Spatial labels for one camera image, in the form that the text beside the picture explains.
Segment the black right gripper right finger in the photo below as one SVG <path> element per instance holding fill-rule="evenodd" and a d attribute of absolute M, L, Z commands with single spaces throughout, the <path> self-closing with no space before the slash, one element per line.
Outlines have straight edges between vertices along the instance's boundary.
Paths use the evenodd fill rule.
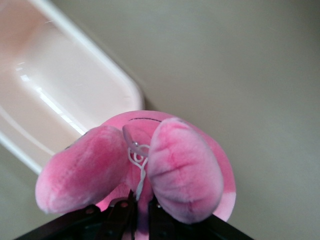
<path fill-rule="evenodd" d="M 251 240 L 237 228 L 211 215 L 205 220 L 186 224 L 177 221 L 156 199 L 148 205 L 150 240 Z"/>

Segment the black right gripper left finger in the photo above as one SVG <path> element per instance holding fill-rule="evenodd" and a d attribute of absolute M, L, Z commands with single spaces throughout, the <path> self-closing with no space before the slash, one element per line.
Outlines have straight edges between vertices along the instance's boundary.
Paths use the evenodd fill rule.
<path fill-rule="evenodd" d="M 96 205 L 64 214 L 17 240 L 133 240 L 136 202 L 134 193 L 111 201 L 106 210 Z"/>

